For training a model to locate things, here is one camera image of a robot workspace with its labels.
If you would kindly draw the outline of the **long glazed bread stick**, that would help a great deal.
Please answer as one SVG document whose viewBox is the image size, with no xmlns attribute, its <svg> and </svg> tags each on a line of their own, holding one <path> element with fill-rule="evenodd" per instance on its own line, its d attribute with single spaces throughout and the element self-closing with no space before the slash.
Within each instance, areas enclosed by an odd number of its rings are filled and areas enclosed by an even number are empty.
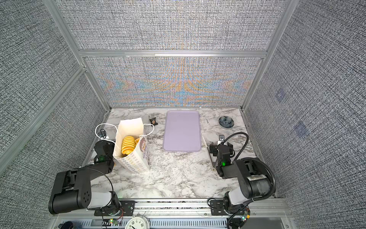
<svg viewBox="0 0 366 229">
<path fill-rule="evenodd" d="M 126 136 L 122 142 L 121 153 L 123 156 L 129 155 L 136 147 L 135 138 L 131 135 Z"/>
</svg>

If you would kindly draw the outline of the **white patterned paper bag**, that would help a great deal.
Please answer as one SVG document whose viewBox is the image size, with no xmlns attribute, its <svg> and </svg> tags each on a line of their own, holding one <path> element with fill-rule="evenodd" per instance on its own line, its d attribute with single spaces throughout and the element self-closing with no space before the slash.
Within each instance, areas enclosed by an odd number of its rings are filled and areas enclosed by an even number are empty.
<svg viewBox="0 0 366 229">
<path fill-rule="evenodd" d="M 95 135 L 100 126 L 112 126 L 116 129 L 115 140 L 107 140 L 114 144 L 113 158 L 118 161 L 122 167 L 131 173 L 145 173 L 150 171 L 147 137 L 153 132 L 145 133 L 145 124 L 142 118 L 121 120 L 119 125 L 101 123 L 95 128 Z"/>
</svg>

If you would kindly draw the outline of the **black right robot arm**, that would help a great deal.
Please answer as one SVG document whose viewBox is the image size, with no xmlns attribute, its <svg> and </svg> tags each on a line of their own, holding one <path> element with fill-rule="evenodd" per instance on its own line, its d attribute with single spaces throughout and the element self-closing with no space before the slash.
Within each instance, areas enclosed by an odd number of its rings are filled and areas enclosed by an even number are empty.
<svg viewBox="0 0 366 229">
<path fill-rule="evenodd" d="M 228 140 L 237 135 L 246 137 L 238 153 Z M 244 207 L 255 201 L 267 199 L 276 191 L 275 176 L 269 166 L 257 157 L 239 158 L 249 142 L 249 135 L 237 132 L 225 138 L 218 137 L 218 142 L 208 146 L 209 157 L 213 168 L 222 179 L 235 178 L 239 187 L 225 193 L 222 200 L 209 200 L 213 215 L 233 215 L 244 212 Z"/>
</svg>

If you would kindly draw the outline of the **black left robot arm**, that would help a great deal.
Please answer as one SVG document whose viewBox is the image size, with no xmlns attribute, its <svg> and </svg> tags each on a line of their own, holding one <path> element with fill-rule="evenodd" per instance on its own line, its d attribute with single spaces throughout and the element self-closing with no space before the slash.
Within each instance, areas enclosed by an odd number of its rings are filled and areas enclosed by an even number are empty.
<svg viewBox="0 0 366 229">
<path fill-rule="evenodd" d="M 97 156 L 92 165 L 56 175 L 48 204 L 52 215 L 81 209 L 95 210 L 102 215 L 120 212 L 121 204 L 114 188 L 108 192 L 93 192 L 91 189 L 91 181 L 98 177 L 105 177 L 112 183 L 107 174 L 114 167 L 114 145 L 112 141 L 98 141 L 94 146 Z"/>
</svg>

